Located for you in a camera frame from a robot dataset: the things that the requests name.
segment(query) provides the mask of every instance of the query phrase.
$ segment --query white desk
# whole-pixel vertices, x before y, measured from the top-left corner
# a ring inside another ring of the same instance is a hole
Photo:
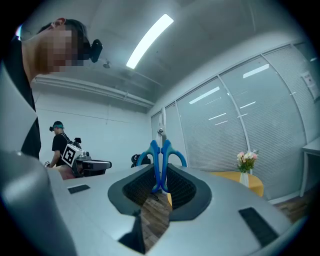
[[[308,155],[315,155],[320,157],[320,137],[316,138],[309,144],[305,145],[302,148],[303,151],[303,176],[302,176],[302,185],[300,190],[300,197],[303,197],[307,184],[307,176],[308,176]]]

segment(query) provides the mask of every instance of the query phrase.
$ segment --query flower vase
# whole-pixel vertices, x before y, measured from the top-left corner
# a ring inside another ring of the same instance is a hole
[[[240,183],[249,188],[249,176],[247,172],[241,172],[240,174]]]

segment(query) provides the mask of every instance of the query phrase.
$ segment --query black rubber pad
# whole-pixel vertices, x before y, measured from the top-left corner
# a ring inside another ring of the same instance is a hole
[[[254,208],[242,209],[239,210],[239,213],[262,247],[267,246],[277,239],[277,233]]]
[[[70,194],[74,194],[80,191],[88,190],[90,187],[88,185],[79,185],[79,186],[74,186],[74,187],[69,187],[68,190]]]

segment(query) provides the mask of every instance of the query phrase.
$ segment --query blue handle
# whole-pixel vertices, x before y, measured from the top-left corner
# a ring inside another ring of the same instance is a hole
[[[163,145],[163,148],[161,148],[161,153],[163,154],[163,160],[162,160],[162,177],[161,177],[161,187],[162,189],[169,193],[169,189],[166,184],[166,178],[167,178],[167,167],[168,167],[168,160],[170,155],[176,155],[180,161],[182,166],[187,167],[187,162],[184,156],[177,150],[174,150],[171,146],[171,142],[166,139]]]
[[[142,160],[145,158],[146,155],[152,155],[153,157],[153,164],[154,164],[154,173],[155,173],[155,181],[156,184],[154,185],[152,192],[155,193],[159,190],[161,186],[161,180],[160,180],[160,171],[159,171],[159,155],[160,154],[160,147],[158,147],[158,144],[155,140],[151,141],[150,147],[147,149],[147,151],[143,152],[136,162],[136,166],[140,166],[142,163]]]

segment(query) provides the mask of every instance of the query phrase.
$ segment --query black shirt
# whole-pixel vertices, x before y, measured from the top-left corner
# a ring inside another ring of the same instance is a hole
[[[69,138],[67,137],[67,135],[65,133],[64,133],[64,135],[59,133],[56,136],[54,136],[54,138],[53,138],[52,151],[56,151],[56,150],[60,151],[60,158],[59,158],[58,162],[56,163],[56,166],[66,165],[66,163],[62,160],[61,155],[63,155],[63,153],[66,149],[66,146],[68,144],[67,140],[69,141]]]
[[[33,110],[36,111],[34,97],[24,69],[22,44],[17,37],[11,41],[10,47],[3,58],[3,61],[16,88]],[[26,155],[39,159],[40,149],[40,129],[38,118],[36,118],[24,140],[21,151]]]

